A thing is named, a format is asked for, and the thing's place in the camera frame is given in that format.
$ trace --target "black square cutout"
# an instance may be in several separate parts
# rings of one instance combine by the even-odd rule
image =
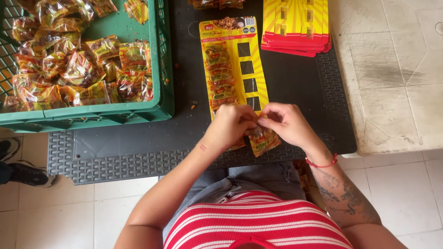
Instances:
[[[251,49],[249,43],[237,43],[238,57],[251,56]]]
[[[253,74],[254,65],[252,61],[240,62],[241,74]]]
[[[246,98],[246,103],[252,106],[252,109],[254,109],[254,111],[261,111],[260,99],[258,97]]]
[[[243,80],[243,85],[245,86],[245,93],[253,93],[258,91],[257,81],[255,80],[255,78]]]

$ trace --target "hand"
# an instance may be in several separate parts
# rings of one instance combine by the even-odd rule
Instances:
[[[222,105],[200,142],[220,155],[246,131],[257,126],[257,114],[249,105]]]
[[[298,106],[269,103],[261,113],[266,114],[268,118],[260,118],[260,125],[274,130],[283,140],[301,147],[305,152],[324,146]]]

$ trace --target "woman's left hand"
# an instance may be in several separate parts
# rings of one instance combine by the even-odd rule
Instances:
[[[246,131],[257,126],[257,114],[249,105],[222,105],[200,140],[202,150],[220,155]]]

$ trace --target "barcode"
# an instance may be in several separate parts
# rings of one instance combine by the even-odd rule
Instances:
[[[255,19],[254,18],[245,18],[246,26],[253,26],[255,25]]]

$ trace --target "tiled floor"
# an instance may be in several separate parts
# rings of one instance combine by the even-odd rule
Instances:
[[[2,133],[0,138],[11,136]],[[46,165],[46,134],[19,137],[15,159]],[[443,150],[344,159],[347,175],[384,225],[409,249],[443,245]],[[46,189],[0,186],[1,249],[111,249],[132,208],[156,177],[74,186],[57,177]]]

